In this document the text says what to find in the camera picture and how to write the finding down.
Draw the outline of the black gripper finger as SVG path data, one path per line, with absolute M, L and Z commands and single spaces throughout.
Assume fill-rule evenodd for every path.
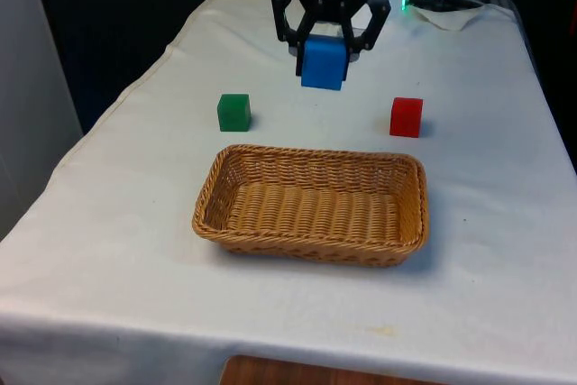
M 364 5 L 370 9 L 371 19 L 365 30 L 355 35 L 352 18 Z M 373 48 L 389 17 L 390 3 L 389 0 L 340 0 L 338 11 L 349 63 L 351 58 L 358 57 L 362 50 Z
M 292 0 L 271 0 L 276 33 L 279 41 L 284 41 L 297 52 L 296 75 L 302 75 L 305 44 L 314 24 L 322 11 L 322 0 L 298 0 L 304 8 L 303 17 L 297 27 L 289 25 L 286 10 Z

